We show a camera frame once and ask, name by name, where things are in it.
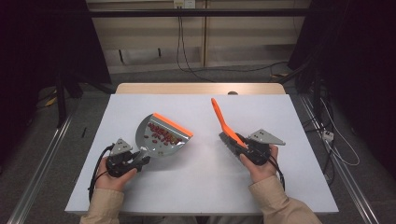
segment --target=power outlet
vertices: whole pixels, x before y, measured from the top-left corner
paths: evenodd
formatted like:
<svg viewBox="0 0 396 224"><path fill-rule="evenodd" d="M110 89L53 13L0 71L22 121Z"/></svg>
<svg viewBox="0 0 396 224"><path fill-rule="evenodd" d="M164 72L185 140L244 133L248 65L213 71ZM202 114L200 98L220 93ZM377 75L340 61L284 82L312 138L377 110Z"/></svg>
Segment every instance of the power outlet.
<svg viewBox="0 0 396 224"><path fill-rule="evenodd" d="M184 8L195 8L195 0L184 0Z"/></svg>
<svg viewBox="0 0 396 224"><path fill-rule="evenodd" d="M184 0L174 0L174 8L184 8Z"/></svg>

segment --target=orange handle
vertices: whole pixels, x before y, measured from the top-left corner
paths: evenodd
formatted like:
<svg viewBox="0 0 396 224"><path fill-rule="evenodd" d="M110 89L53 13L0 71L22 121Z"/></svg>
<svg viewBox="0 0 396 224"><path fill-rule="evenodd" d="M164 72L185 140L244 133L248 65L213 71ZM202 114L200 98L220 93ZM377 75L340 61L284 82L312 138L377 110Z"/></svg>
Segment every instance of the orange handle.
<svg viewBox="0 0 396 224"><path fill-rule="evenodd" d="M215 98L212 98L211 100L212 100L213 109L215 110L215 113L218 116L218 119L219 119L219 122L221 125L221 129L225 132L225 134L227 136L229 136L233 140L235 140L238 145L240 145L241 147L248 148L245 145L245 143L243 143L241 141L241 139L238 137L238 135L236 135L236 133L230 127L228 127L228 125L225 123L224 117L221 114L220 107L218 105L218 102L216 102Z"/></svg>

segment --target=metal rail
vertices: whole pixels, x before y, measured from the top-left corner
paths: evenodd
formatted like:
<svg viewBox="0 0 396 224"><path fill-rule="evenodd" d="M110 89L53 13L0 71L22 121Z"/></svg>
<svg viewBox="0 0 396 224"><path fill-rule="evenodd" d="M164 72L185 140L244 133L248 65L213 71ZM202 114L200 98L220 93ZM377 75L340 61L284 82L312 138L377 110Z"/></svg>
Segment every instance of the metal rail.
<svg viewBox="0 0 396 224"><path fill-rule="evenodd" d="M310 102L310 100L307 97L303 97L303 96L300 96L300 99L303 102L303 106L305 107L306 113L312 119L315 128L317 129L320 128L320 125L318 121L315 119L314 113L312 112L313 105ZM338 153L336 147L332 149L327 141L325 140L322 141L328 153L330 152L330 150L334 150L335 152ZM367 200L366 196L359 187L352 173L349 172L347 166L343 162L339 161L338 158L334 155L334 153L332 153L331 158L334 167L337 170L337 173L341 176L341 179L343 180L344 185L346 186L346 189L352 198L352 201L355 203L356 208L361 213L361 217L364 220L364 222L367 224L379 223L375 215L374 209L370 205L370 202Z"/></svg>
<svg viewBox="0 0 396 224"><path fill-rule="evenodd" d="M55 157L56 152L58 151L58 148L61 145L62 140L64 139L64 135L67 132L71 119L78 108L78 103L79 100L74 105L74 108L72 109L69 116L66 118L64 124L60 128L56 129L55 134L52 137L51 142L49 143L49 146L47 148L46 153L44 154L43 159L41 159L40 164L35 170L35 174L30 180L25 191L23 192L20 200L17 203L17 206L14 208L14 211L12 212L12 215L8 220L7 224L24 223L33 203L35 202L35 197L37 196L37 193L40 191L41 185L47 176L53 158Z"/></svg>
<svg viewBox="0 0 396 224"><path fill-rule="evenodd" d="M266 9L93 9L82 10L38 10L42 16L53 17L304 17L333 13L330 8L266 8Z"/></svg>

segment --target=metal bracket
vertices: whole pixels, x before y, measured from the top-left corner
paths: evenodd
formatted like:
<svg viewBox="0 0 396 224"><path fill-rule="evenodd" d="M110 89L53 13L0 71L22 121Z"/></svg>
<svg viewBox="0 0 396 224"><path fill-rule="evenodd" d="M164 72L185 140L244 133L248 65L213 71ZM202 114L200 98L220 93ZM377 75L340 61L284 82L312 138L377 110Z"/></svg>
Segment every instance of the metal bracket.
<svg viewBox="0 0 396 224"><path fill-rule="evenodd" d="M249 137L249 139L254 140L259 143L264 143L264 144L275 144L275 145L281 145L285 146L286 143L279 138L273 136L272 134L266 132L264 129L259 129L258 131L252 133Z"/></svg>

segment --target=person's left hand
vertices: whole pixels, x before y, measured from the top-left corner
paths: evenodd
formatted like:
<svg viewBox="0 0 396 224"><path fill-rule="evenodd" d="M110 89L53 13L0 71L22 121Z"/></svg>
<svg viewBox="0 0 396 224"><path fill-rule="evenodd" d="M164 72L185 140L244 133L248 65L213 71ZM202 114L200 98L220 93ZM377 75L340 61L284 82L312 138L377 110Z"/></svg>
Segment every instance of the person's left hand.
<svg viewBox="0 0 396 224"><path fill-rule="evenodd" d="M107 157L102 158L99 168L98 168L97 175L100 175L107 170L106 160L107 160ZM105 173L105 174L101 175L96 180L95 187L97 189L113 189L113 190L122 192L124 185L130 179L134 178L136 173L137 173L137 169L135 169L135 168L120 177L113 177L113 176L109 175L108 173Z"/></svg>

